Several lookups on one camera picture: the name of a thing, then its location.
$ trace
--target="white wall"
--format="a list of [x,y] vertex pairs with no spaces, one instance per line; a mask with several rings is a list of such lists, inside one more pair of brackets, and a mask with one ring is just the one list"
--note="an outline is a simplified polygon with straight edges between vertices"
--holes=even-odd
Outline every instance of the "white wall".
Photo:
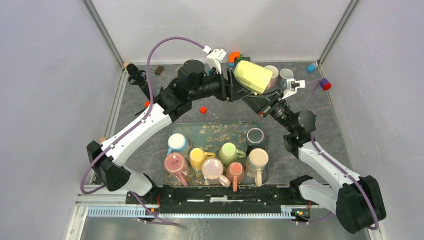
[[[316,60],[349,0],[93,0],[124,61],[144,63],[162,39],[182,36],[255,61]],[[204,59],[186,42],[162,45],[156,63]]]
[[119,67],[79,0],[0,1],[0,239],[65,237]]
[[388,240],[423,239],[423,10],[361,1],[323,66],[354,167],[381,187]]

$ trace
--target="red mug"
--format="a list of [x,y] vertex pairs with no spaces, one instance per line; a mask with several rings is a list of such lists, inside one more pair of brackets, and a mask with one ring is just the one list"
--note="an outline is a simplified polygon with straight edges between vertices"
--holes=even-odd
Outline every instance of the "red mug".
[[189,185],[186,179],[186,176],[189,174],[189,168],[184,155],[179,152],[169,154],[165,157],[163,166],[169,174],[174,175],[178,180],[180,180],[182,185],[185,187]]
[[237,192],[237,184],[243,181],[245,171],[240,162],[233,162],[228,165],[225,172],[226,178],[232,183],[232,191]]

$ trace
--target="blue block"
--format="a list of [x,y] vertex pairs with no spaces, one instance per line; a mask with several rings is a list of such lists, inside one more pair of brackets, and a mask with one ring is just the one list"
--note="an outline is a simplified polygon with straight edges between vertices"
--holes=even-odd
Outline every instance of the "blue block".
[[312,63],[306,68],[306,70],[308,73],[312,73],[316,68],[317,68],[317,65],[315,63]]

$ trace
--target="green tray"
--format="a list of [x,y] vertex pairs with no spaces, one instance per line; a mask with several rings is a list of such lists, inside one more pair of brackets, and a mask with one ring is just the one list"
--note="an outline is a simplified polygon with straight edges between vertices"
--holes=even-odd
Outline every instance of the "green tray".
[[[190,150],[201,148],[206,152],[215,153],[218,156],[221,146],[227,142],[233,143],[237,149],[246,151],[248,148],[246,144],[246,133],[251,128],[263,129],[255,121],[179,123],[172,126],[169,135],[182,134],[188,138]],[[185,156],[185,160],[190,165],[188,155]],[[239,158],[237,162],[244,166],[246,158]],[[262,184],[268,180],[269,175],[270,170],[267,165],[262,172]],[[202,172],[196,171],[192,167],[190,167],[188,172],[187,181],[189,186],[221,186],[209,184],[208,180],[203,177]],[[174,187],[183,185],[175,176],[170,175],[168,172],[166,172],[166,182]],[[245,175],[240,185],[255,185],[255,180]]]

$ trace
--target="black mug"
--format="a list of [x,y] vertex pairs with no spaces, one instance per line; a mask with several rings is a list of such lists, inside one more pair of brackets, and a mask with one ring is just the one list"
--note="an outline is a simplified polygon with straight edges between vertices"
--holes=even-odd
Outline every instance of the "black mug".
[[246,142],[247,142],[247,150],[246,154],[249,155],[249,153],[253,149],[266,149],[266,141],[265,141],[265,134],[262,129],[254,127],[251,128],[246,133]]

